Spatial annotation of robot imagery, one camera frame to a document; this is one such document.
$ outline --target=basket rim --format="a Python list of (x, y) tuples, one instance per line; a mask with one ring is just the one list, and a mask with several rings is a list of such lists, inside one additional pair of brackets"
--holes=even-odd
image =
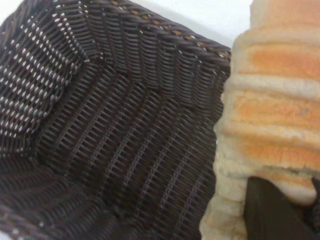
[[(0, 53), (12, 39), (19, 26), (41, 3), (52, 5), (59, 0), (23, 0), (18, 8), (0, 25)], [(173, 22), (161, 15), (129, 0), (85, 0), (88, 4), (111, 6), (119, 14), (136, 18), (143, 27), (153, 28), (158, 34), (169, 39), (179, 50), (196, 52), (203, 59), (215, 61), (225, 71), (229, 71), (231, 50), (214, 40), (199, 35), (182, 24)]]

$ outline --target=white surface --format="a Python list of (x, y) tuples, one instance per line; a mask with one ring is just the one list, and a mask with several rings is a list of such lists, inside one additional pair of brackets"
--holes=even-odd
[(0, 231), (0, 240), (13, 240), (11, 237), (9, 237), (7, 234), (4, 232)]
[[(22, 0), (0, 0), (0, 24)], [(231, 47), (234, 39), (249, 28), (253, 0), (131, 0), (197, 34)]]

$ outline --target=bread loaf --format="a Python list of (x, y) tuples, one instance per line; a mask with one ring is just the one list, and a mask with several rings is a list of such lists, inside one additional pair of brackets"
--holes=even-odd
[(221, 119), (214, 126), (216, 191), (203, 240), (245, 240), (248, 178), (312, 204), (320, 172), (320, 0), (254, 0), (250, 30), (232, 47)]

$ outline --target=dark brown wicker basket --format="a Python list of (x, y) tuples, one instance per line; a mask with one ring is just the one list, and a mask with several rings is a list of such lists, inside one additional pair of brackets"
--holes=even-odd
[(229, 64), (127, 0), (25, 0), (0, 27), (0, 231), (200, 239)]

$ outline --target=woven rattan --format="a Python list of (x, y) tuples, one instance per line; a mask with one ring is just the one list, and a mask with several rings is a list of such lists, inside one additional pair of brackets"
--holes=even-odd
[(229, 51), (127, 0), (25, 0), (0, 27), (0, 230), (200, 239)]

